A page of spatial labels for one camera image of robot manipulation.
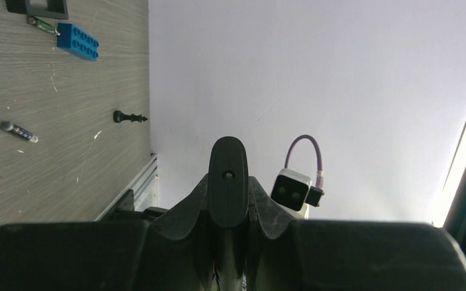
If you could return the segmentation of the black remote control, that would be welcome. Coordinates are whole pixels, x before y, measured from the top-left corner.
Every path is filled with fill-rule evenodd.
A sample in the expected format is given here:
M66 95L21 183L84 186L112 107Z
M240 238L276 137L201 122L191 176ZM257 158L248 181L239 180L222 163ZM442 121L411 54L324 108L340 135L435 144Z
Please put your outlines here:
M217 140L208 170L208 214L214 269L220 290L241 290L248 215L248 165L242 142L232 136Z

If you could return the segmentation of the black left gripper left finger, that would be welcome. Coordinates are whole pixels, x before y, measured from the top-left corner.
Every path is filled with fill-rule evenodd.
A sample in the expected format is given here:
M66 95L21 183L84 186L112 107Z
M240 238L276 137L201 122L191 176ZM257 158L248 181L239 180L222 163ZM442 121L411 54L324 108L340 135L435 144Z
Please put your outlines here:
M207 178L148 221L0 226L0 290L209 290L212 259L201 205Z

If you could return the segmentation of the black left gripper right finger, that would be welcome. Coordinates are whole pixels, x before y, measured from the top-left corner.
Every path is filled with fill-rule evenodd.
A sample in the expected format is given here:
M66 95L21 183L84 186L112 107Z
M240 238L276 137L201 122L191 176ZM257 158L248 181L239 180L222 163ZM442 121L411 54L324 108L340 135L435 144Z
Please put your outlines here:
M424 223L297 219L255 177L249 290L466 290L466 257Z

